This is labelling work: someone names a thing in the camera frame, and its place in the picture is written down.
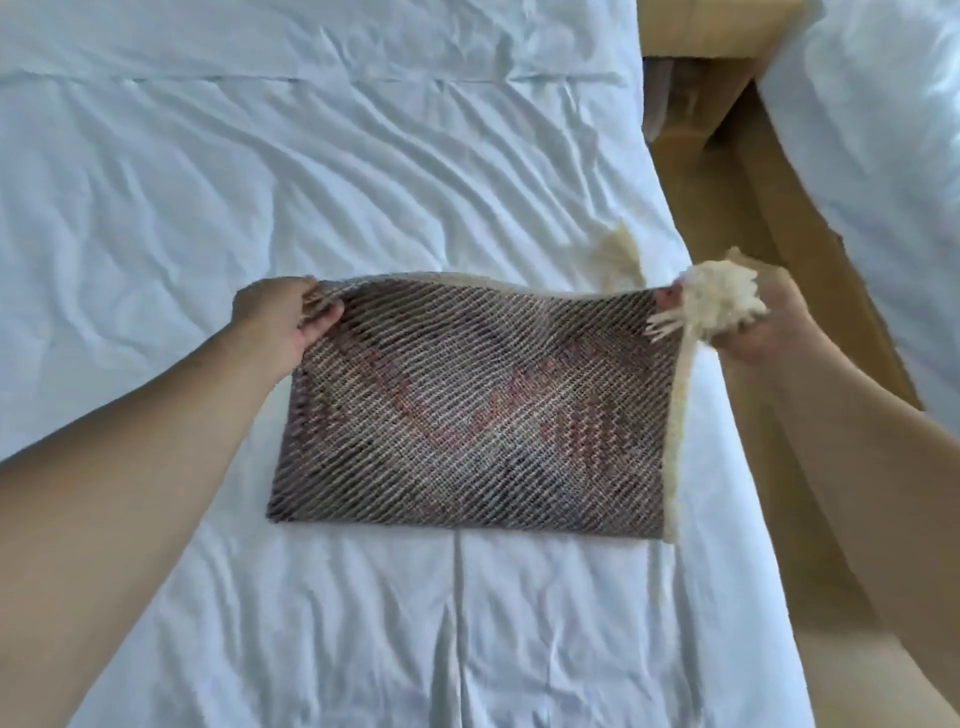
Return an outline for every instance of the white duvet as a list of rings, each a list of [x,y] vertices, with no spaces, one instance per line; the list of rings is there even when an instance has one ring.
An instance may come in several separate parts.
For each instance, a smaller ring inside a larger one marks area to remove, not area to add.
[[[162,371],[263,276],[597,290],[621,220],[652,284],[688,265],[631,2],[361,2],[394,15],[360,29],[293,0],[57,5],[48,32],[14,3],[0,37],[0,456]],[[712,353],[677,546],[268,523],[288,387],[75,728],[812,725]]]
[[[820,5],[761,92],[924,405],[960,435],[960,5]]]

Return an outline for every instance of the white tassel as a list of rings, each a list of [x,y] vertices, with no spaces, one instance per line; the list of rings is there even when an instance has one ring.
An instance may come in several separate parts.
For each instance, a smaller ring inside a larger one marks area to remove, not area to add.
[[[709,342],[769,313],[756,295],[756,271],[729,260],[709,260],[687,269],[680,277],[683,288],[677,308],[655,313],[647,319],[646,334],[659,341],[684,328]]]

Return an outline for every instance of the person's left hand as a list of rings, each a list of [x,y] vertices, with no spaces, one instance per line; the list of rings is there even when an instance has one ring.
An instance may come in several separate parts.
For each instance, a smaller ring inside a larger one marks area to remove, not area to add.
[[[230,327],[262,354],[276,381],[289,375],[303,360],[307,347],[340,320],[344,305],[332,304],[320,316],[303,320],[303,297],[317,287],[310,278],[263,279],[233,298]]]

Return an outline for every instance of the striped woven pattern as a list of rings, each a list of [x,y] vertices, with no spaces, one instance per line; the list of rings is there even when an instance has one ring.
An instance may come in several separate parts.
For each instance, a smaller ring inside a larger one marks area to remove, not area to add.
[[[338,298],[294,372],[268,518],[662,536],[682,334],[643,335],[655,291],[385,278],[309,304]]]

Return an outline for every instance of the fabric edge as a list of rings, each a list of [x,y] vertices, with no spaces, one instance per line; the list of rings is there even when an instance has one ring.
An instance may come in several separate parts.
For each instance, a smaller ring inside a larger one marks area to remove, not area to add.
[[[677,356],[677,369],[670,389],[670,404],[667,408],[666,434],[663,437],[663,535],[665,544],[677,543],[678,513],[677,490],[680,481],[680,447],[684,440],[686,400],[690,390],[690,375],[693,357],[699,340],[684,332],[684,340]]]

